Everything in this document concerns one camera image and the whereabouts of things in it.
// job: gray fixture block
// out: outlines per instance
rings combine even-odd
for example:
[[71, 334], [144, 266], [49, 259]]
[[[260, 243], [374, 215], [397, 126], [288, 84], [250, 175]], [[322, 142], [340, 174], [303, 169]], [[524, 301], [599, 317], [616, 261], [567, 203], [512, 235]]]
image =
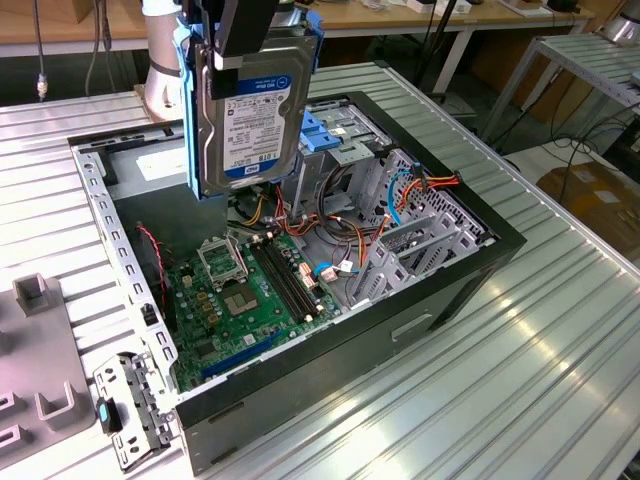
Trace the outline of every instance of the gray fixture block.
[[11, 339], [9, 335], [0, 330], [0, 357], [11, 350]]
[[29, 440], [29, 432], [20, 427], [20, 425], [12, 425], [0, 431], [0, 459], [24, 448], [29, 443]]
[[36, 273], [0, 292], [0, 331], [1, 471], [90, 427], [95, 412], [56, 279]]
[[24, 408], [24, 402], [15, 393], [8, 392], [0, 395], [0, 420], [15, 415], [22, 408]]
[[64, 398], [50, 402], [41, 393], [36, 393], [35, 399], [38, 418], [54, 432], [82, 419], [87, 410], [86, 402], [78, 397], [69, 382], [64, 382]]
[[51, 291], [39, 273], [15, 279], [13, 281], [13, 295], [25, 317], [53, 307]]

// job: white connector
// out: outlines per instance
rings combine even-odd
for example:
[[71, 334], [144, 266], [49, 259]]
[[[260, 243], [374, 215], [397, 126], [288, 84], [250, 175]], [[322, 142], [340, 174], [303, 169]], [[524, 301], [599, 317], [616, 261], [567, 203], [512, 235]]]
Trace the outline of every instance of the white connector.
[[38, 83], [36, 84], [36, 90], [38, 91], [38, 98], [42, 102], [47, 96], [49, 90], [49, 84], [47, 83], [47, 76], [41, 73], [38, 74]]

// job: ram slot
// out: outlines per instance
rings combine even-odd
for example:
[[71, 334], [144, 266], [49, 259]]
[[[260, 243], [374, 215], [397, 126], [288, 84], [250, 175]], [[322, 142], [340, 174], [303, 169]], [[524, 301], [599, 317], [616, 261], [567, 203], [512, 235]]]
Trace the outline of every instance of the ram slot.
[[267, 245], [267, 255], [271, 257], [271, 261], [276, 265], [278, 270], [282, 269], [282, 271], [286, 272], [284, 275], [284, 280], [290, 287], [293, 289], [294, 294], [298, 302], [300, 302], [301, 306], [304, 305], [307, 314], [315, 316], [317, 315], [317, 310], [314, 303], [309, 298], [307, 291], [300, 283], [300, 280], [293, 274], [291, 271], [291, 267], [287, 264], [286, 260], [282, 257], [280, 251], [275, 247], [273, 243]]
[[272, 244], [253, 246], [252, 251], [296, 323], [304, 322], [307, 315], [317, 314], [313, 302], [302, 290], [298, 279], [291, 273], [289, 265]]

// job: motherboard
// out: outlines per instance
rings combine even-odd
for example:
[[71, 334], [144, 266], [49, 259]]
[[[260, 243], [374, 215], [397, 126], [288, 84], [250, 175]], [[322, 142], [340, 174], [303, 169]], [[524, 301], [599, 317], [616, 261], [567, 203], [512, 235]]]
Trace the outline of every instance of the motherboard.
[[205, 242], [197, 255], [167, 269], [180, 391], [339, 316], [331, 290], [319, 279], [310, 283], [306, 265], [282, 234]]

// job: slotted aluminum surface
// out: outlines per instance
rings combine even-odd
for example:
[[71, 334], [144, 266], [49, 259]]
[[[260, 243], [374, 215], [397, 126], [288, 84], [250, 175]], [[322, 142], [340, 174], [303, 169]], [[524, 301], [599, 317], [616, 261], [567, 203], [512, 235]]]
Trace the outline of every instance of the slotted aluminum surface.
[[[324, 69], [311, 95], [348, 90], [367, 92], [460, 170], [527, 244], [449, 325], [203, 478], [615, 478], [640, 446], [638, 272], [393, 71]], [[64, 138], [145, 123], [143, 110], [127, 94], [2, 109], [0, 119], [2, 285], [31, 271], [60, 278], [90, 375], [137, 342]], [[189, 472], [174, 446], [134, 477]], [[98, 425], [1, 476], [96, 473], [119, 476]]]
[[626, 106], [640, 102], [631, 74], [640, 71], [640, 46], [620, 47], [596, 33], [537, 39], [540, 53]]

